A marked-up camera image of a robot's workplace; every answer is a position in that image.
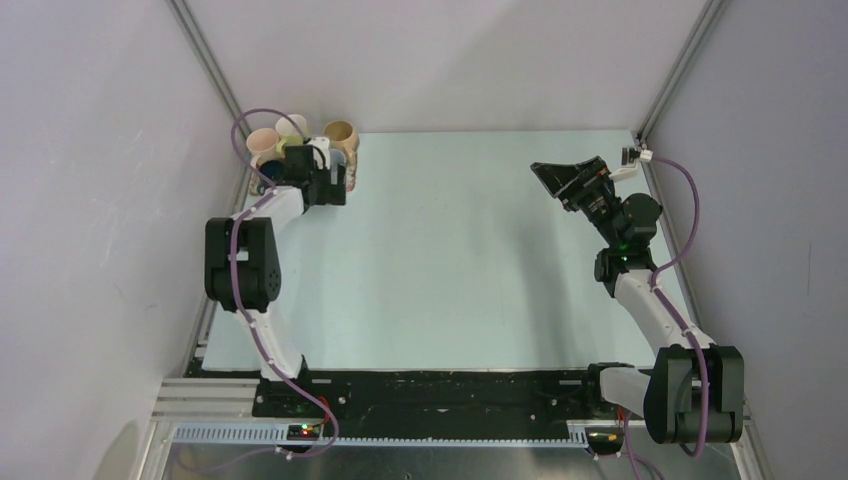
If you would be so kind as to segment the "grey mug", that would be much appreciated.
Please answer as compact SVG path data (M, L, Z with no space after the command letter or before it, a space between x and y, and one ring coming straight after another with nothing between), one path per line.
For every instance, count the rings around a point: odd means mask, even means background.
M345 166L347 164L346 154L342 150L331 148L329 150L329 164L331 169Z

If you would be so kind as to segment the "blue ceramic mug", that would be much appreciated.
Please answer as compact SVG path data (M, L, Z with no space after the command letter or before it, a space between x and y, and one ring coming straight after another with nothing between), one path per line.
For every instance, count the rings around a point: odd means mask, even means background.
M258 170L261 176L255 189L257 196L262 196L271 187L282 184L285 171L282 159L267 160L259 166Z

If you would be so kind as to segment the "beige ceramic mug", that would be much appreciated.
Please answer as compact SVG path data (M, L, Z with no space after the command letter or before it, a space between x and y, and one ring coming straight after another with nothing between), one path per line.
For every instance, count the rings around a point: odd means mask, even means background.
M357 129L348 121L335 120L327 123L323 135L331 143L331 147L342 151L346 157L346 189L350 193L356 186L358 168L358 149L360 137Z

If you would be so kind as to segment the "yellow ceramic mug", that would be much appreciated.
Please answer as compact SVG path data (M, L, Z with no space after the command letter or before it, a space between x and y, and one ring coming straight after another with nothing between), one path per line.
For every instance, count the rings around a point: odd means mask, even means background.
M285 148L301 146L309 138L307 119L301 114L287 114L279 118L275 124L279 137L276 152L280 158L285 157Z

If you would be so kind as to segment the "pink ceramic mug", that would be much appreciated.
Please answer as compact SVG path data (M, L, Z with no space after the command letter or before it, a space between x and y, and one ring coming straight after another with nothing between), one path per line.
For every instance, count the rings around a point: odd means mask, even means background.
M280 140L274 128L260 128L252 131L245 141L252 165L259 168L268 161L281 159L282 156L277 151Z

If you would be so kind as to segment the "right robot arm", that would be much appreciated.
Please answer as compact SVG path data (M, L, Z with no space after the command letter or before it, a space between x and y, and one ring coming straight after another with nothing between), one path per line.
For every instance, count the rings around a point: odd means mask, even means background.
M655 356L648 373L624 364L595 365L580 394L583 409L604 418L618 407L642 418L658 444L689 455L708 443L734 443L744 430L744 359L720 346L681 311L660 282L650 243L663 213L646 193L620 197L616 173L600 157L578 164L531 166L548 194L580 212L606 241L594 277L635 321Z

